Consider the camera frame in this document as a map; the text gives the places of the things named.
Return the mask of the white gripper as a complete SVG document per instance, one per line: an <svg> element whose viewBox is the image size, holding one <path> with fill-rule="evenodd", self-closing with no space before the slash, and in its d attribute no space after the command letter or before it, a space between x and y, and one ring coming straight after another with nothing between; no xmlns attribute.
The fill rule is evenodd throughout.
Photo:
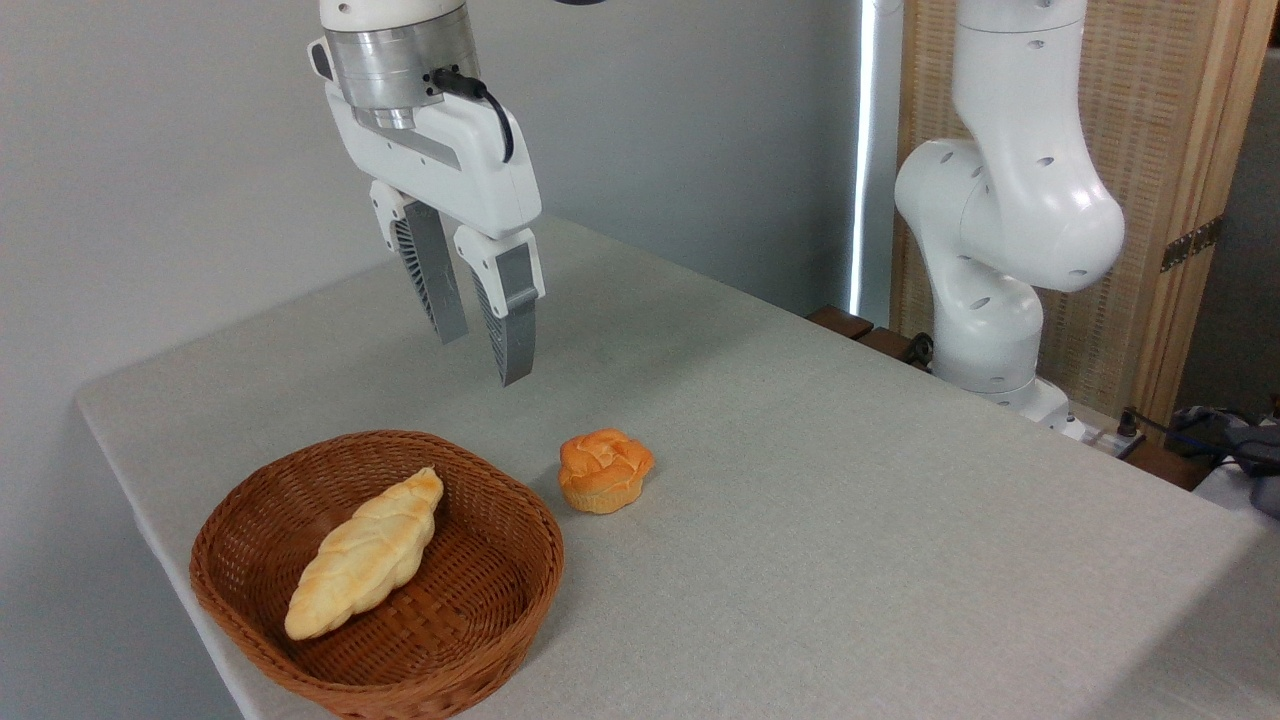
<svg viewBox="0 0 1280 720"><path fill-rule="evenodd" d="M471 65L451 63L413 76L428 100L413 108L413 127L364 126L334 81L326 38L312 41L308 55L324 78L346 151L376 179L370 200L379 229L408 272L440 342L468 333L442 213L470 225L456 231L454 247L471 270L500 383L507 387L529 375L535 306L547 288L536 237L524 228L541 215L543 204L515 115L497 113L484 97L440 91L433 82L440 72L479 82Z"/></svg>

